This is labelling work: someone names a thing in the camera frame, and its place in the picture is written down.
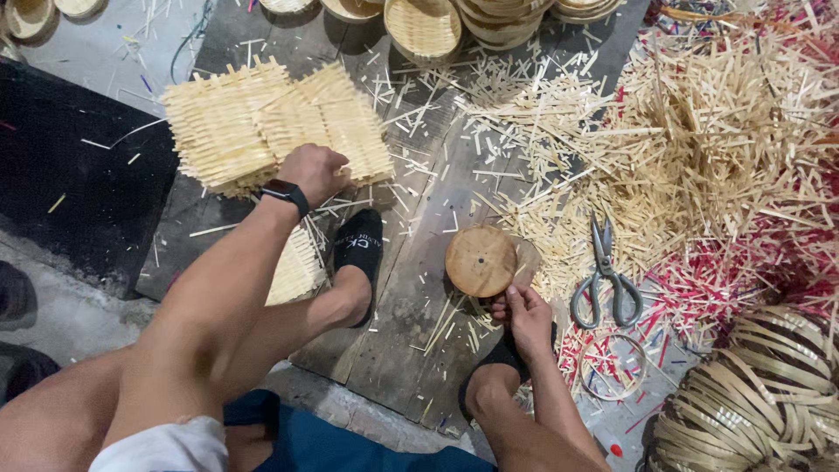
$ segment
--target smartwatch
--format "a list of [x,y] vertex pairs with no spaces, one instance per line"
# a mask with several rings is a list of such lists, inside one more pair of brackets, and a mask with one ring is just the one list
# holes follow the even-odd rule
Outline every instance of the smartwatch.
[[306,215],[309,214],[309,201],[306,200],[306,195],[303,195],[300,187],[291,182],[272,179],[263,186],[262,195],[270,195],[271,197],[293,203],[297,206],[297,211],[300,213],[300,220],[306,218]]

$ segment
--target scissor blade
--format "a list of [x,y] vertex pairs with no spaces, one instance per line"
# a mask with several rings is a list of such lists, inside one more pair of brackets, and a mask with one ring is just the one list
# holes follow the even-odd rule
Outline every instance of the scissor blade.
[[591,243],[594,244],[594,257],[597,259],[597,263],[600,264],[600,259],[603,257],[603,244],[601,240],[601,231],[600,225],[597,224],[597,216],[595,216],[594,211],[591,211]]
[[606,217],[606,222],[603,224],[603,233],[600,237],[603,246],[603,255],[609,257],[612,255],[612,222],[609,217]]

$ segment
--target black sock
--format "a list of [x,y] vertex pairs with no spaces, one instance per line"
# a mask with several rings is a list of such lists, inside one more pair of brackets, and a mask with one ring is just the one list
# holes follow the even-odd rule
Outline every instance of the black sock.
[[[551,322],[550,345],[553,346],[555,342],[556,323]],[[516,369],[516,372],[519,373],[519,384],[523,384],[524,382],[530,380],[530,371],[524,363],[522,356],[519,354],[519,351],[516,349],[513,332],[505,328],[504,335],[498,340],[498,344],[492,348],[492,351],[487,354],[487,357],[481,359],[481,362],[477,363],[475,368],[472,369],[472,372],[466,377],[463,383],[461,383],[461,388],[457,392],[457,401],[460,404],[461,413],[463,413],[463,417],[468,422],[472,421],[472,415],[466,411],[466,388],[469,386],[469,380],[472,379],[472,374],[474,374],[479,367],[486,364],[506,364]]]
[[[344,265],[355,265],[367,276],[375,296],[376,272],[382,260],[382,216],[372,208],[365,208],[353,215],[338,228],[334,251],[335,273]],[[366,324],[373,312],[372,308],[371,300],[367,315],[352,328]]]

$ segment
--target scissor handle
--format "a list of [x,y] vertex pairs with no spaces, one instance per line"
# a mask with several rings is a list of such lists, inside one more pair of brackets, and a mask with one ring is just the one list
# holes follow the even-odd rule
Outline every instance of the scissor handle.
[[[644,311],[644,300],[641,298],[641,292],[628,278],[623,274],[616,274],[614,277],[609,277],[612,280],[612,286],[615,289],[615,295],[612,299],[612,314],[615,317],[615,323],[621,328],[634,326],[641,317],[641,312]],[[629,319],[623,318],[623,291],[621,286],[629,292],[629,296],[635,304],[635,309]]]
[[[598,324],[600,324],[600,303],[597,298],[597,285],[600,282],[600,278],[600,271],[595,270],[594,274],[586,278],[580,286],[576,288],[574,295],[571,296],[571,318],[575,323],[577,323],[577,325],[580,326],[580,328],[594,329],[597,328]],[[612,273],[607,278],[612,282],[612,289],[615,292],[612,296],[612,315],[615,318],[615,323],[621,328],[633,326],[638,322],[638,319],[641,317],[641,312],[644,310],[644,300],[641,298],[641,292],[639,292],[638,288],[623,274]],[[623,288],[629,293],[629,296],[632,297],[633,302],[635,303],[633,315],[629,319],[623,318],[623,290],[621,290],[621,286],[623,286]],[[590,323],[580,318],[580,311],[578,307],[580,303],[580,296],[586,288],[588,289],[589,297],[591,298],[592,315]]]
[[[571,296],[571,319],[573,319],[574,323],[577,323],[580,328],[594,329],[597,328],[598,324],[600,324],[600,303],[597,302],[597,284],[599,282],[600,272],[595,270],[594,274],[583,280],[580,286],[578,286],[574,291],[574,295]],[[577,308],[577,305],[580,303],[580,295],[582,295],[582,292],[586,288],[589,289],[588,292],[591,297],[591,323],[580,318],[580,311]]]

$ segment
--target man's arm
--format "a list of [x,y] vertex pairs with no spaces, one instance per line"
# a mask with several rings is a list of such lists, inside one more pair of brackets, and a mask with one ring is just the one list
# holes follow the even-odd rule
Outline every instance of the man's arm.
[[528,368],[533,376],[536,422],[557,432],[572,447],[609,470],[594,438],[582,422],[553,355],[535,360],[528,364]]
[[[583,424],[574,399],[556,366],[550,345],[552,310],[533,287],[513,287],[492,306],[493,316],[505,320],[513,330],[516,349],[533,378],[536,422],[557,434],[557,439],[584,454],[602,470],[610,470],[594,438]],[[575,467],[573,455],[566,466]]]
[[[305,144],[278,178],[297,184],[310,207],[350,184],[347,158]],[[103,448],[160,424],[201,415],[221,420],[219,382],[268,296],[285,241],[300,222],[293,203],[265,197],[175,282],[134,345]]]

